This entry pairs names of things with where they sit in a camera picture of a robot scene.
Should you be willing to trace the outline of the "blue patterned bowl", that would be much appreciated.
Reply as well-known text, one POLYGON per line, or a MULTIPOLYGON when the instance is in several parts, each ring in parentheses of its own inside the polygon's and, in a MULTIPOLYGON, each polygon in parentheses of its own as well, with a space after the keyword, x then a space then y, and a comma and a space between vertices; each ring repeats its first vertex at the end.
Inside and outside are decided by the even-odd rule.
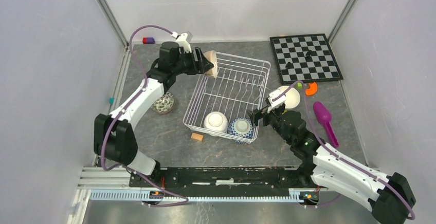
POLYGON ((249 139, 252 139, 254 127, 251 121, 244 117, 239 117, 232 120, 227 128, 227 134, 239 137, 241 139, 233 139, 238 144, 247 144, 249 139))

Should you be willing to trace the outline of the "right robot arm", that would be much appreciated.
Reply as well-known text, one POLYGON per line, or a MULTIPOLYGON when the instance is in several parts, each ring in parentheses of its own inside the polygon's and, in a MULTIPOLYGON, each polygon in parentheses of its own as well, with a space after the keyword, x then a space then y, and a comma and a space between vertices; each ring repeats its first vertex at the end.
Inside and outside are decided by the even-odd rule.
POLYGON ((281 105, 247 111, 254 126, 270 126, 302 163, 297 181, 303 187, 313 184, 333 190, 360 204, 379 223, 404 223, 416 218, 416 198, 405 176, 392 175, 365 166, 324 142, 298 111, 281 105))

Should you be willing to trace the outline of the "red floral pattern bowl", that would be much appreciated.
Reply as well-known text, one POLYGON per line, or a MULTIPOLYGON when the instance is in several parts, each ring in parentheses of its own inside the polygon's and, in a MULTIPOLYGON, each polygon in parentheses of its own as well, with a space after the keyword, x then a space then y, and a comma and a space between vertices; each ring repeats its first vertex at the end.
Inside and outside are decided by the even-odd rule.
POLYGON ((174 96, 167 92, 152 104, 151 109, 158 114, 166 114, 173 109, 174 103, 174 96))

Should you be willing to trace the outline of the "white bowl outside rack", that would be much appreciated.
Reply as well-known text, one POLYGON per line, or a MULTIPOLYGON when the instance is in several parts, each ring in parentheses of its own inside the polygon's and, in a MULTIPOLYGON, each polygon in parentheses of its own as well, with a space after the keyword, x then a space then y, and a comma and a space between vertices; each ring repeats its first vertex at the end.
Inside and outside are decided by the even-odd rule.
POLYGON ((291 88, 279 100, 283 100, 284 98, 286 98, 284 100, 285 110, 292 110, 296 108, 301 100, 300 94, 295 88, 291 88))

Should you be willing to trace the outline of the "plain white bowl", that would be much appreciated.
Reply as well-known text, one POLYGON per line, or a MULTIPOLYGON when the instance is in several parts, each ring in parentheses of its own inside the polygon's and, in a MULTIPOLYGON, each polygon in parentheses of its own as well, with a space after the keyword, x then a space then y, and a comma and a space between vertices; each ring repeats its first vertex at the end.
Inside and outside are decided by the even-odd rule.
POLYGON ((228 129, 227 117, 219 111, 210 112, 203 121, 203 127, 211 136, 218 137, 219 133, 225 134, 228 129))

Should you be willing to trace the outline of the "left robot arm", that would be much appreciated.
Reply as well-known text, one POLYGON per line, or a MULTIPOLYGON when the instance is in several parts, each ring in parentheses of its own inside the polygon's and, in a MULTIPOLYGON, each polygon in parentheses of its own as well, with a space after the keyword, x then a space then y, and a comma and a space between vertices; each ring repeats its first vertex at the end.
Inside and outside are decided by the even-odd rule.
POLYGON ((217 76, 216 52, 199 47, 186 51, 177 42, 164 42, 135 92, 110 114, 94 121, 94 153, 141 173, 148 186, 161 182, 159 162, 140 152, 134 129, 154 102, 166 94, 180 74, 217 76))

